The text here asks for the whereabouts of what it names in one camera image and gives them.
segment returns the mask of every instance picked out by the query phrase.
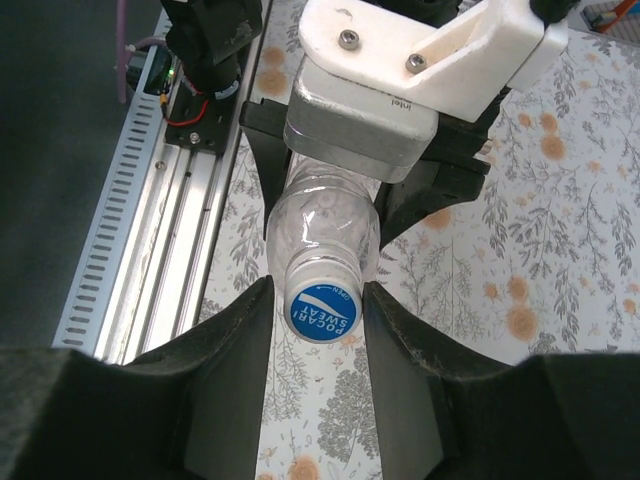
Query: red wire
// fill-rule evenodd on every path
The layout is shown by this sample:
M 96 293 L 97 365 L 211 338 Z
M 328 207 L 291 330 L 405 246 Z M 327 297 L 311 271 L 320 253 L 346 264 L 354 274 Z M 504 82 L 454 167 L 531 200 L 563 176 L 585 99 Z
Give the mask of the red wire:
M 184 122 L 173 122 L 168 118 L 165 118 L 165 120 L 167 121 L 167 125 L 171 125 L 172 127 L 188 127 L 189 125 L 194 125 L 198 123 L 200 120 L 202 120 L 202 117 L 204 117 L 204 114 L 206 113 L 208 106 L 209 106 L 209 100 L 205 100 L 204 103 L 202 104 L 202 108 L 200 109 L 200 113 L 198 114 L 198 116 L 195 118 L 192 118 L 191 120 L 185 120 Z
M 189 82 L 189 85 L 191 86 L 191 88 L 193 89 L 193 91 L 194 91 L 194 92 L 196 92 L 196 94 L 198 94 L 198 95 L 202 95 L 204 92 L 201 92 L 200 90 L 198 90 L 198 89 L 196 88 L 196 86 L 193 84 L 193 82 L 189 79 L 189 77 L 187 77 L 187 74 L 186 74 L 186 73 L 184 73 L 184 65 L 183 65 L 182 69 L 183 69 L 183 75 L 184 75 L 184 78 L 186 78 L 186 79 L 187 79 L 187 82 Z

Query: black mount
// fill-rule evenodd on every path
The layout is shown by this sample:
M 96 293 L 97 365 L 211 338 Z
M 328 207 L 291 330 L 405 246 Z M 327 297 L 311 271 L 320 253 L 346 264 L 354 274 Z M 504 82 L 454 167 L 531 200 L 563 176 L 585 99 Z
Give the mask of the black mount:
M 380 284 L 364 328 L 384 478 L 640 478 L 640 355 L 510 367 L 409 313 Z
M 273 299 L 262 278 L 124 367 L 0 351 L 0 479 L 254 479 Z
M 207 100 L 205 95 L 194 95 L 189 88 L 181 84 L 175 96 L 173 107 L 169 115 L 171 122 L 185 122 L 196 117 Z M 224 153 L 227 137 L 231 128 L 233 107 L 236 95 L 221 101 L 210 99 L 202 119 L 184 127 L 167 125 L 165 142 L 179 147 L 197 148 L 201 151 L 213 152 L 216 155 Z M 192 141 L 192 134 L 197 141 Z
M 171 20 L 167 46 L 204 94 L 228 88 L 238 75 L 236 54 L 262 31 L 258 0 L 161 0 Z

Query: gray leaf print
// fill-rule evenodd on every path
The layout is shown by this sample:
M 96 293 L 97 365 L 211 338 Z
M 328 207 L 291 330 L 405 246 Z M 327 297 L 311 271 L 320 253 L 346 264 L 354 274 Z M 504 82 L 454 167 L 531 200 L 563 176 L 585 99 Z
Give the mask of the gray leaf print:
M 382 480 L 382 470 L 369 473 L 366 480 Z
M 329 472 L 329 478 L 331 480 L 340 480 L 340 470 L 338 470 L 335 463 L 328 462 L 327 471 Z
M 573 87 L 573 67 L 564 58 L 560 59 L 560 66 L 555 70 L 553 84 L 556 87 L 554 101 L 558 118 L 564 118 L 569 113 L 569 100 L 575 97 L 576 90 Z
M 386 253 L 384 250 L 382 252 L 380 252 L 380 260 L 386 260 L 388 262 L 395 262 L 396 261 L 395 258 L 393 258 L 391 255 Z M 386 285 L 387 284 L 387 280 L 383 280 L 380 277 L 386 277 L 388 275 L 391 275 L 391 272 L 389 270 L 387 270 L 386 268 L 384 268 L 382 265 L 378 265 L 378 268 L 376 270 L 376 276 L 377 276 L 376 280 L 381 285 Z
M 521 109 L 528 109 L 534 105 L 544 107 L 539 92 L 536 92 L 534 89 L 529 90 L 514 103 Z
M 296 445 L 296 437 L 293 435 L 293 429 L 289 429 L 289 448 L 291 449 L 292 461 L 295 463 L 300 456 L 300 445 Z
M 421 317 L 427 306 L 428 299 L 421 296 L 422 287 L 427 281 L 427 273 L 425 269 L 419 265 L 418 259 L 420 258 L 420 254 L 413 248 L 413 245 L 409 244 L 409 241 L 404 236 L 394 240 L 394 244 L 404 257 L 404 259 L 400 261 L 400 270 L 406 275 L 400 285 L 406 288 L 411 295 L 414 303 L 414 305 L 412 305 L 414 307 L 412 313 Z
M 335 395 L 327 401 L 327 408 L 319 411 L 318 445 L 325 453 L 349 464 L 356 443 L 367 456 L 380 455 L 373 414 L 371 383 L 366 369 L 366 350 L 356 349 L 355 370 L 343 370 L 336 379 Z
M 233 179 L 229 186 L 233 194 L 244 193 L 249 198 L 259 198 L 262 195 L 260 189 L 260 177 L 255 166 L 255 160 L 251 148 L 244 141 L 238 147 L 236 166 L 233 170 Z
M 517 177 L 517 171 L 520 169 L 520 157 L 522 156 L 521 152 L 524 151 L 524 146 L 522 145 L 520 140 L 518 140 L 517 133 L 520 132 L 520 127 L 518 127 L 518 125 L 516 125 L 513 120 L 511 120 L 511 117 L 507 115 L 505 107 L 505 102 L 503 102 L 501 114 L 496 120 L 495 128 L 500 129 L 506 125 L 508 129 L 506 132 L 506 138 L 508 140 L 506 140 L 506 142 L 509 143 L 509 146 L 511 148 L 507 149 L 504 153 L 505 159 L 509 160 L 509 165 L 507 166 L 507 169 L 505 171 L 505 176 L 508 180 L 515 180 Z
M 287 30 L 287 52 L 294 53 L 296 50 L 300 50 L 302 45 L 298 37 L 298 24 L 304 11 L 305 3 L 300 3 L 291 6 L 291 24 Z
M 224 222 L 227 222 L 229 221 L 229 219 L 235 217 L 236 215 L 238 215 L 238 207 L 236 207 L 236 204 L 231 199 L 231 196 L 229 196 L 227 205 L 225 206 L 224 212 L 222 213 L 222 220 Z
M 631 167 L 629 168 L 629 173 L 633 175 L 633 180 L 631 180 L 631 185 L 637 188 L 637 192 L 634 203 L 636 207 L 640 207 L 640 151 L 638 148 L 629 141 L 629 137 L 625 135 L 621 131 L 624 136 L 624 151 L 622 152 L 623 157 L 629 157 L 631 159 Z
M 556 337 L 547 332 L 540 332 L 538 340 L 529 345 L 530 355 L 547 355 L 549 353 L 560 353 L 560 348 L 554 345 Z
M 276 314 L 273 338 L 276 339 L 271 348 L 267 387 L 264 396 L 262 423 L 300 418 L 302 412 L 300 401 L 302 392 L 306 390 L 309 375 L 306 365 L 293 347 L 293 333 L 284 323 L 282 313 Z M 278 329 L 282 328 L 282 338 L 278 340 Z
M 487 206 L 482 214 L 482 221 L 491 229 L 489 245 L 499 258 L 504 258 L 504 242 L 507 240 L 507 201 L 498 195 L 498 180 L 492 180 L 484 191 Z
M 465 340 L 477 340 L 485 334 L 480 315 L 468 302 L 471 296 L 471 266 L 465 259 L 455 254 L 454 242 L 448 246 L 437 246 L 429 255 L 427 271 L 435 276 L 440 271 L 440 263 L 446 255 L 450 270 L 435 277 L 429 301 L 434 307 L 429 315 L 429 323 L 447 335 Z
M 604 53 L 607 57 L 611 56 L 611 46 L 613 41 L 604 35 L 585 35 L 582 40 L 588 40 L 593 42 L 593 46 L 598 48 L 600 53 Z
M 591 353 L 616 353 L 618 351 L 618 346 L 609 345 L 607 343 L 607 346 L 605 348 L 585 348 L 584 350 Z
M 601 250 L 601 247 L 607 243 L 607 240 L 597 231 L 598 225 L 606 225 L 607 222 L 598 211 L 598 207 L 593 199 L 595 186 L 596 184 L 594 183 L 589 191 L 587 204 L 576 219 L 578 225 L 585 226 L 585 233 L 580 237 L 578 246 L 588 246 L 591 251 L 591 258 L 589 260 L 591 275 L 598 278 L 598 287 L 600 287 L 600 290 L 604 293 L 611 294 L 613 293 L 615 284 L 611 281 L 607 272 L 603 270 L 603 266 L 607 264 L 609 259 Z
M 569 350 L 575 352 L 577 351 L 576 335 L 580 330 L 576 312 L 580 304 L 578 303 L 578 289 L 569 282 L 569 267 L 560 269 L 556 274 L 555 289 L 558 296 L 553 309 L 560 319 L 565 321 L 565 325 L 562 327 L 562 340 L 567 344 Z
M 611 322 L 611 328 L 609 329 L 609 333 L 611 334 L 611 338 L 615 341 L 620 341 L 622 338 L 622 324 L 624 323 L 622 319 L 622 312 L 620 308 L 618 308 L 618 297 L 614 296 L 611 303 L 607 305 L 607 313 L 609 313 L 613 317 L 613 321 Z
M 518 253 L 522 266 L 531 262 L 529 274 L 532 279 L 540 274 L 546 278 L 551 273 L 547 259 L 549 254 L 570 257 L 574 262 L 580 259 L 566 224 L 551 212 L 551 200 L 546 207 L 536 207 L 528 215 L 518 215 L 516 221 L 509 225 L 509 230 L 520 245 Z
M 602 135 L 598 136 L 593 129 L 593 124 L 587 120 L 582 122 L 582 129 L 587 133 L 587 138 L 600 148 L 603 152 L 606 152 L 607 149 L 604 144 L 604 137 Z
M 616 42 L 616 45 L 627 64 L 633 65 L 635 69 L 640 70 L 640 49 L 631 43 Z
M 531 159 L 527 158 L 522 165 L 520 179 L 535 185 L 536 193 L 554 197 L 563 196 L 572 202 L 579 202 L 581 189 L 576 181 L 579 168 L 569 169 L 562 166 L 552 168 L 542 160 L 534 165 Z
M 625 103 L 622 106 L 622 113 L 624 115 L 624 117 L 628 120 L 631 120 L 631 128 L 633 129 L 633 125 L 634 125 L 634 121 L 638 108 L 638 100 L 636 99 L 635 95 L 629 95 L 626 99 L 625 99 Z
M 236 266 L 243 262 L 243 268 L 233 278 L 233 287 L 237 291 L 245 290 L 255 282 L 259 276 L 256 258 L 264 253 L 262 239 L 262 209 L 253 207 L 242 217 L 238 225 L 240 240 L 231 249 L 231 258 Z
M 611 220 L 611 233 L 616 240 L 615 254 L 618 259 L 618 268 L 622 275 L 627 275 L 633 262 L 630 251 L 636 246 L 636 239 L 631 232 L 631 216 L 627 208 L 620 202 L 616 202 L 617 211 Z
M 600 95 L 592 99 L 592 116 L 609 127 L 613 119 L 620 118 L 621 112 L 617 107 L 623 104 L 620 95 L 622 95 L 625 90 L 624 82 L 617 78 L 613 80 L 605 78 L 597 71 L 595 73 L 598 76 L 596 88 L 600 90 Z
M 202 300 L 202 306 L 200 307 L 200 315 L 198 316 L 198 323 L 204 322 L 213 317 L 216 313 L 222 310 L 222 305 L 214 300 L 205 298 Z

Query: orange flower print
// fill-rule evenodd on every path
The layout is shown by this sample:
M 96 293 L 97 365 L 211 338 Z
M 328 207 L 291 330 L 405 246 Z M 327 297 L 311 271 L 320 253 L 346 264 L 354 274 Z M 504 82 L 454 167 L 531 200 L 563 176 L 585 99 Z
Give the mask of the orange flower print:
M 418 245 L 420 249 L 425 250 L 431 246 L 431 240 L 429 240 L 429 235 L 426 233 L 421 233 L 418 236 Z
M 518 123 L 525 128 L 531 128 L 531 125 L 533 125 L 531 117 L 526 113 L 521 113 L 520 115 L 518 115 Z
M 422 223 L 429 228 L 440 231 L 446 229 L 451 224 L 452 216 L 450 208 L 443 208 L 431 215 L 427 215 L 424 220 L 422 220 Z
M 318 480 L 318 467 L 309 457 L 298 457 L 289 468 L 289 480 Z
M 530 308 L 516 305 L 507 313 L 507 330 L 517 340 L 530 342 L 538 330 L 538 318 Z
M 558 130 L 558 119 L 551 113 L 543 113 L 540 115 L 540 125 L 547 133 L 556 133 Z
M 507 288 L 509 289 L 509 295 L 516 302 L 523 303 L 529 298 L 529 285 L 522 277 L 511 277 Z
M 587 334 L 588 336 L 595 336 L 595 337 L 599 337 L 601 335 L 600 332 L 600 327 L 598 326 L 597 323 L 592 323 L 591 324 L 591 330 L 589 330 L 589 333 Z
M 587 169 L 594 174 L 598 174 L 600 172 L 602 172 L 602 165 L 600 165 L 600 162 L 596 162 L 595 160 L 591 160 L 589 163 L 587 163 Z
M 498 287 L 496 287 L 495 283 L 484 284 L 484 296 L 490 298 L 491 300 L 495 300 L 500 296 L 500 294 L 498 293 Z
M 271 457 L 273 457 L 276 453 L 276 450 L 278 450 L 278 447 L 274 447 L 274 448 L 265 448 L 261 453 L 260 456 L 258 457 L 260 460 L 264 460 L 264 463 L 267 464 L 267 467 L 269 466 L 269 460 L 271 459 Z
M 630 298 L 627 298 L 624 302 L 622 302 L 622 308 L 624 308 L 624 311 L 629 315 L 636 314 L 636 302 L 634 302 Z
M 584 288 L 591 296 L 594 296 L 596 291 L 591 287 L 591 282 L 584 275 L 580 275 L 580 285 Z
M 540 149 L 549 160 L 559 162 L 564 159 L 567 148 L 560 137 L 555 135 L 545 135 L 540 142 Z
M 476 256 L 478 257 L 478 260 L 483 261 L 484 257 L 487 255 L 487 252 L 485 251 L 484 248 L 477 248 L 477 247 L 473 247 L 476 250 Z
M 284 52 L 279 47 L 269 47 L 263 50 L 262 58 L 270 67 L 279 67 L 284 63 Z
M 353 350 L 357 343 L 360 343 L 362 337 L 356 337 L 355 335 L 347 335 L 340 340 L 340 350 Z
M 256 77 L 256 85 L 264 93 L 282 95 L 287 89 L 287 77 L 278 70 L 270 69 Z
M 595 53 L 587 53 L 584 58 L 587 59 L 589 63 L 599 63 L 600 58 Z

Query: pink cable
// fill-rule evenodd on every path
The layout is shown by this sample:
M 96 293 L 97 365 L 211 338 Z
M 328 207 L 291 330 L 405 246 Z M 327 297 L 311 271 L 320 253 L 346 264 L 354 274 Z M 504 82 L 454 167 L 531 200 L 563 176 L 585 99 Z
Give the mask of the pink cable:
M 135 50 L 142 50 L 143 48 L 151 47 L 153 45 L 165 46 L 166 44 L 167 41 L 162 37 L 146 37 L 134 43 L 133 47 L 135 48 Z M 127 48 L 125 53 L 125 65 L 129 64 L 132 56 L 133 52 Z
M 127 29 L 127 0 L 118 0 L 116 6 L 116 70 L 118 102 L 127 103 L 127 54 L 125 31 Z

